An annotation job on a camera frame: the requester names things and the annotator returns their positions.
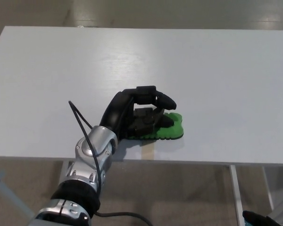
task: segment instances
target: gray floor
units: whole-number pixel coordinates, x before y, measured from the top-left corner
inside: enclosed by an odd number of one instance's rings
[[[0,0],[5,25],[283,30],[283,0]],[[61,162],[0,160],[5,182],[37,211],[57,186]],[[260,167],[239,167],[244,209],[268,214]],[[115,163],[101,211],[136,211],[154,225],[237,225],[229,169],[191,164]],[[0,226],[27,219],[0,196]],[[144,225],[94,218],[93,225]]]

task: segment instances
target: green object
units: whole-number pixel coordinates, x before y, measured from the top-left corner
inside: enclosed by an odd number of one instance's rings
[[[183,127],[181,122],[183,117],[178,113],[165,113],[164,115],[173,119],[174,126],[169,128],[160,128],[151,134],[142,137],[131,137],[130,140],[176,140],[183,136]]]

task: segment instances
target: wire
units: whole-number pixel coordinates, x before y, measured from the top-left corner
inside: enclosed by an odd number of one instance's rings
[[[138,218],[145,222],[148,226],[153,226],[153,224],[146,219],[144,216],[137,214],[137,213],[131,213],[131,212],[116,212],[116,213],[95,213],[96,216],[101,217],[101,218],[109,218],[109,217],[118,217],[118,216],[130,216],[134,218]]]
[[[82,125],[82,122],[81,122],[80,118],[86,123],[86,125],[90,129],[92,129],[92,126],[82,116],[82,114],[79,112],[79,110],[76,108],[76,106],[71,101],[69,101],[68,103],[69,103],[69,105],[71,107],[71,110],[73,111],[73,113],[75,115],[75,118],[76,118],[77,122],[80,125],[80,128],[81,128],[82,132],[84,133],[84,136],[85,136],[85,139],[87,141],[87,144],[89,145],[89,147],[91,149],[92,156],[93,156],[93,159],[94,159],[94,162],[95,162],[95,166],[96,166],[96,172],[98,174],[98,180],[99,180],[99,188],[98,188],[97,194],[98,194],[98,196],[100,196],[100,192],[101,192],[101,189],[102,189],[102,179],[101,179],[101,176],[100,176],[99,162],[98,162],[98,159],[97,159],[97,157],[95,155],[94,147],[93,147],[92,143],[90,142],[90,139],[89,139],[89,137],[87,135],[87,132],[86,132],[84,126]],[[118,216],[130,216],[130,217],[138,218],[138,219],[144,221],[148,226],[153,226],[153,224],[148,219],[146,219],[144,216],[142,216],[142,215],[140,215],[138,213],[132,213],[132,212],[99,213],[99,212],[96,212],[95,215],[98,216],[98,217],[101,217],[101,218],[118,217]]]
[[[76,106],[71,101],[68,101],[68,103],[71,107],[71,110],[75,114],[75,118],[76,118],[77,122],[79,123],[81,130],[84,133],[87,144],[89,145],[90,150],[92,152],[92,156],[93,156],[94,163],[95,163],[95,166],[96,166],[96,173],[98,174],[98,180],[99,180],[99,187],[98,187],[98,190],[97,190],[97,195],[100,196],[100,192],[101,192],[101,189],[102,189],[102,178],[101,178],[101,175],[100,175],[100,166],[99,166],[98,158],[96,157],[94,147],[93,147],[92,143],[90,142],[90,139],[87,135],[87,132],[86,132],[84,126],[82,125],[82,122],[81,122],[79,116],[88,125],[89,128],[92,129],[92,126],[87,122],[87,120],[82,116],[82,114],[79,112],[79,110],[76,108]]]

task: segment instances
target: metal frame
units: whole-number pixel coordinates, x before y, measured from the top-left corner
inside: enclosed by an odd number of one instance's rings
[[[240,190],[239,190],[239,183],[238,183],[236,167],[234,165],[230,165],[230,173],[231,173],[231,178],[232,178],[233,194],[235,198],[235,207],[236,207],[238,226],[244,226],[245,222],[242,216],[243,207],[242,207],[242,202],[241,202],[241,195],[240,195]]]
[[[0,171],[0,193],[3,197],[9,199],[17,210],[20,210],[22,214],[28,219],[32,219],[35,213],[18,197],[15,193],[10,190],[5,183],[2,181],[4,173]]]

